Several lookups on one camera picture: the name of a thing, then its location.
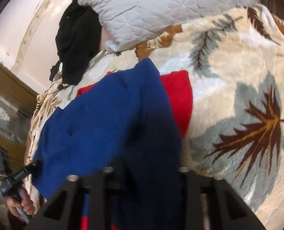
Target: black device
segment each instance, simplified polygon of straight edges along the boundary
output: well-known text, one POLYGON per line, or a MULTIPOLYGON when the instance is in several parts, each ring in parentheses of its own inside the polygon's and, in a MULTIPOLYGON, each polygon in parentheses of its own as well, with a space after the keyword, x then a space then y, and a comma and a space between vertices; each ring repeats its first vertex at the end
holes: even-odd
MULTIPOLYGON (((11 197, 17 200, 19 203, 22 201, 22 183, 23 179, 29 174, 36 171, 37 164, 31 163, 27 166, 24 166, 21 170, 18 170, 16 173, 13 173, 10 169, 9 164, 9 155, 5 148, 0 146, 0 177, 1 185, 0 191, 3 197, 11 197)), ((27 215, 22 208, 17 208, 17 211, 20 213, 22 218, 26 223, 29 223, 32 218, 31 215, 27 215)))
MULTIPOLYGON (((40 163, 30 164, 9 175, 6 154, 0 153, 3 195, 16 193, 22 179, 36 172, 40 163)), ((210 230, 265 230, 255 214, 225 180, 202 177, 186 167, 180 168, 182 221, 179 230, 204 230, 201 194, 207 195, 210 230)), ((88 230, 111 230, 111 196, 127 193, 126 166, 121 156, 108 167, 87 177, 69 175, 24 230, 80 230, 84 195, 89 194, 88 230)))

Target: bolt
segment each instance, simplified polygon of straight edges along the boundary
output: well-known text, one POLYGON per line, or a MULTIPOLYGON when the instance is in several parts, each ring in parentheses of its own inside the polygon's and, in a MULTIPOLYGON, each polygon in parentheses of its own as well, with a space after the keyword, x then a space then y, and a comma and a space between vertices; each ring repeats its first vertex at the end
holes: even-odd
POLYGON ((112 173, 113 172, 113 167, 110 167, 110 166, 104 167, 103 172, 104 173, 112 173))
POLYGON ((67 176, 67 180, 70 181, 70 182, 75 182, 78 180, 78 176, 77 175, 69 175, 67 176))
POLYGON ((188 173, 190 171, 189 167, 179 167, 178 171, 180 173, 188 173))

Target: red cloth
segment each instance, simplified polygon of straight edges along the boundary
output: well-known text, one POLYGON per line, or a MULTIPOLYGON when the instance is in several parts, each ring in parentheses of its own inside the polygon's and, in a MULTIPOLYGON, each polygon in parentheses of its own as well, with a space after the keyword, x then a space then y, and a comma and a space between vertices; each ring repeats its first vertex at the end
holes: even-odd
MULTIPOLYGON (((170 100, 174 119, 179 127, 180 136, 184 138, 189 127, 192 109, 193 109, 193 95, 192 88, 187 71, 182 70, 172 72, 170 74, 161 75, 161 82, 167 92, 170 100)), ((77 97, 89 91, 95 84, 78 89, 77 97)), ((88 229, 88 218, 82 217, 81 230, 88 229)))

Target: quilted pillow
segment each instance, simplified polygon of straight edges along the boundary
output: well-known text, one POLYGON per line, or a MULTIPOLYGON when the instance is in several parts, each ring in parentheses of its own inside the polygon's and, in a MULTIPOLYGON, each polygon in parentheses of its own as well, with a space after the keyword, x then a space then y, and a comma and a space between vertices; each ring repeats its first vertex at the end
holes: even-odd
POLYGON ((158 36, 164 28, 220 14, 259 0, 78 0, 98 13, 100 24, 115 38, 106 50, 118 52, 158 36))

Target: human hand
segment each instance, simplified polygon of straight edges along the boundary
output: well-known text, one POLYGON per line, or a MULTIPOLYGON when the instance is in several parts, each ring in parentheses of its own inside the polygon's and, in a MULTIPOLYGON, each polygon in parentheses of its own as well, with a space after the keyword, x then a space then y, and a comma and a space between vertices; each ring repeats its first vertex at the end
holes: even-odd
POLYGON ((34 214, 35 207, 34 207, 33 201, 30 199, 30 196, 25 188, 22 189, 21 197, 22 197, 21 203, 19 203, 17 200, 13 198, 8 198, 7 206, 11 214, 18 217, 21 221, 24 221, 23 218, 20 216, 20 213, 18 213, 16 208, 23 208, 26 214, 31 215, 31 214, 34 214))

